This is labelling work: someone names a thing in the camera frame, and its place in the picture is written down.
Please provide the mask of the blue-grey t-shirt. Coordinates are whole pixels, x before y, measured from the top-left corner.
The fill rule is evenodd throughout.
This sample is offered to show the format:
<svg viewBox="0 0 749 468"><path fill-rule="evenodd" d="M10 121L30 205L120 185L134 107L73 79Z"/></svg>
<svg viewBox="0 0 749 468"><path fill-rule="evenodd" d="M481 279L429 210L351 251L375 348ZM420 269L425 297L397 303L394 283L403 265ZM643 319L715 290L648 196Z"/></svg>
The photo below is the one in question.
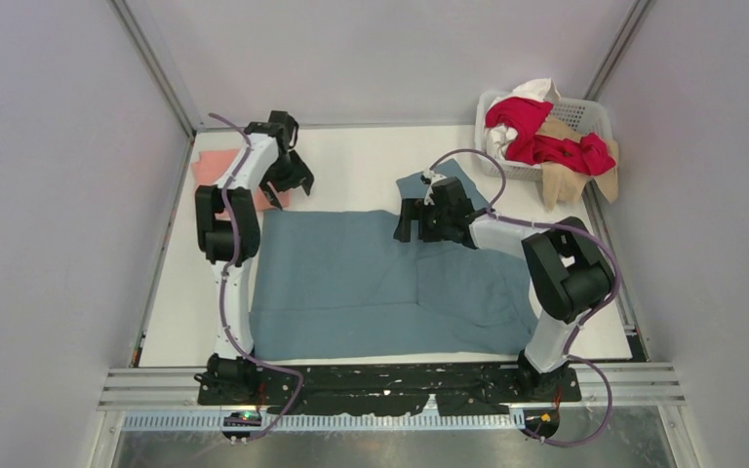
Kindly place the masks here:
<svg viewBox="0 0 749 468"><path fill-rule="evenodd" d="M249 315L264 361L515 355L535 331L519 257L397 241L388 211L269 212Z"/></svg>

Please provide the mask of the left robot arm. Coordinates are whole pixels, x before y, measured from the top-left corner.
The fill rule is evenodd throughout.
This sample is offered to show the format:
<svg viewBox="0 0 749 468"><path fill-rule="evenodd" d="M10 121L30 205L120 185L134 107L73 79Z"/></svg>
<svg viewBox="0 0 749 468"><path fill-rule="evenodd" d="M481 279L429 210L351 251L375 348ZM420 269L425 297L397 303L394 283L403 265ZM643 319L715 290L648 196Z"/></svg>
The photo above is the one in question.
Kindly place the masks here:
<svg viewBox="0 0 749 468"><path fill-rule="evenodd" d="M217 285L217 349L195 375L203 406L258 404L260 374L267 365L254 355L249 277L261 230L255 196L274 209L280 194L312 191L314 174L296 152L299 123L283 110L235 131L243 140L233 162L216 180L195 191L197 244Z"/></svg>

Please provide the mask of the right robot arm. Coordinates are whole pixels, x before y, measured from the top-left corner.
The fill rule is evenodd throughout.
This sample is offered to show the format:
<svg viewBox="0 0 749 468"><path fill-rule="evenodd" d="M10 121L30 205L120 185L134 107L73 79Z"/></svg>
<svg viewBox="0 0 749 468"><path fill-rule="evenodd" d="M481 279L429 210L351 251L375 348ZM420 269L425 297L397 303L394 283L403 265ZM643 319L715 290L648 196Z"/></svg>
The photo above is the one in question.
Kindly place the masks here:
<svg viewBox="0 0 749 468"><path fill-rule="evenodd" d="M541 313L513 381L520 394L544 399L564 377L581 326L617 294L611 254L577 217L557 223L511 218L477 208L456 176L427 172L420 179L426 191L402 196L394 239L453 242L525 261Z"/></svg>

